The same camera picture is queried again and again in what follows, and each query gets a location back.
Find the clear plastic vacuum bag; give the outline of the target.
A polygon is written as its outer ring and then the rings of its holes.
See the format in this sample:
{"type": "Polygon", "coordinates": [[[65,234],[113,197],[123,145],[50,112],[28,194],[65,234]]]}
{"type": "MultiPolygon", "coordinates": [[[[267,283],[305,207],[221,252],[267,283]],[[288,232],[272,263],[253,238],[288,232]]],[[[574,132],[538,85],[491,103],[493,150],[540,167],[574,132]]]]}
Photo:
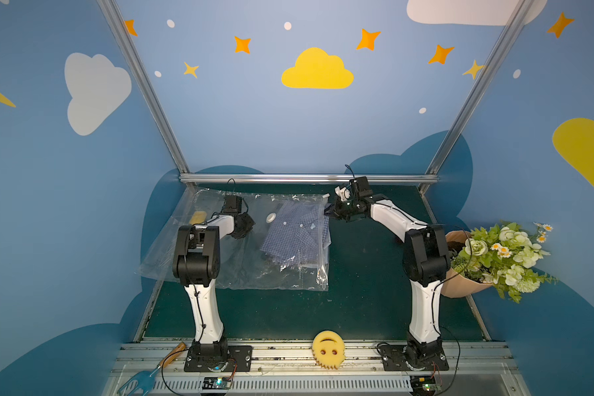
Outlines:
{"type": "MultiPolygon", "coordinates": [[[[173,257],[178,229],[189,224],[196,211],[205,211],[207,216],[219,212],[226,197],[225,191],[211,189],[187,189],[168,222],[150,245],[138,273],[143,277],[175,281],[173,257]]],[[[323,201],[321,194],[263,194],[244,193],[248,213],[255,221],[252,231],[243,239],[225,237],[220,243],[221,267],[216,286],[231,290],[328,290],[328,264],[319,268],[284,267],[261,251],[267,237],[270,222],[275,218],[283,201],[323,201]]]]}

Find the blue checkered shirt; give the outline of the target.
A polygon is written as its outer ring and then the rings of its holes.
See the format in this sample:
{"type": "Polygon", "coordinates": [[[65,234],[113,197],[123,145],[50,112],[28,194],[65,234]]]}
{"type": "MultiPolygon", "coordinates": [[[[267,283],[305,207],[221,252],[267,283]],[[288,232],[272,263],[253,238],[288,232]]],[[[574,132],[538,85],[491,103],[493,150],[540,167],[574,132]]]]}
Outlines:
{"type": "Polygon", "coordinates": [[[331,237],[324,208],[323,201],[283,201],[261,251],[284,267],[327,265],[331,237]]]}

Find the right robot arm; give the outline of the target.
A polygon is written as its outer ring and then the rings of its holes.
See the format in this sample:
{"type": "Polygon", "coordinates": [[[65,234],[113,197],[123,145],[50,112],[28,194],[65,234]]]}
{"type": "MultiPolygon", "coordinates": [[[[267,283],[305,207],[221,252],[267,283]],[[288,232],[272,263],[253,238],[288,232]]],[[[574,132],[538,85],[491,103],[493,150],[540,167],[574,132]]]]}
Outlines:
{"type": "Polygon", "coordinates": [[[370,218],[404,244],[403,267],[412,290],[412,314],[403,352],[414,370],[449,368],[439,331],[440,293],[450,270],[449,249],[442,226],[414,218],[382,194],[375,194],[366,177],[352,178],[335,188],[335,201],[325,214],[346,222],[370,218]]]}

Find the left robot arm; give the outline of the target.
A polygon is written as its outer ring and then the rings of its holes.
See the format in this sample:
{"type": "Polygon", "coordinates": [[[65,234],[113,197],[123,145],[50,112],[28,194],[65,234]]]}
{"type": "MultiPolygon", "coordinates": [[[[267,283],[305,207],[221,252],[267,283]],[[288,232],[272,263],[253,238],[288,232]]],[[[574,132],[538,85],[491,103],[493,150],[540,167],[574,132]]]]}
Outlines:
{"type": "Polygon", "coordinates": [[[178,229],[173,275],[184,287],[192,308],[195,334],[188,354],[194,370],[216,370],[229,359],[224,324],[219,316],[216,282],[221,267],[220,243],[225,237],[243,239],[255,225],[241,196],[227,195],[221,210],[203,212],[178,229]]]}

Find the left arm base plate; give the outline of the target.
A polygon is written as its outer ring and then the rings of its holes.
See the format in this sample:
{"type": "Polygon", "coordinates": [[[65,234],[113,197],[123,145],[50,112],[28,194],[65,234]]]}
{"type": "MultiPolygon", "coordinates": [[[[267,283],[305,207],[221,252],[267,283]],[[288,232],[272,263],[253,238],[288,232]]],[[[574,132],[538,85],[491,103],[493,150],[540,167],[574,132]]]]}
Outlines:
{"type": "Polygon", "coordinates": [[[249,372],[252,364],[252,346],[224,346],[218,344],[198,344],[191,346],[187,353],[183,371],[185,372],[249,372]]]}

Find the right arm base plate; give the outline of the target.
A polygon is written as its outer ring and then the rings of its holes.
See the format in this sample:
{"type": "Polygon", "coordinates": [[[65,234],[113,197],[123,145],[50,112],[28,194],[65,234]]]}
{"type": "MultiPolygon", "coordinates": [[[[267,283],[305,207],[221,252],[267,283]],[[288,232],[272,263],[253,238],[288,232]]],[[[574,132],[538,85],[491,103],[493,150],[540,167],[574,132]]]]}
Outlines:
{"type": "Polygon", "coordinates": [[[419,356],[407,345],[379,343],[376,345],[385,371],[448,371],[450,366],[443,353],[419,356]]]}

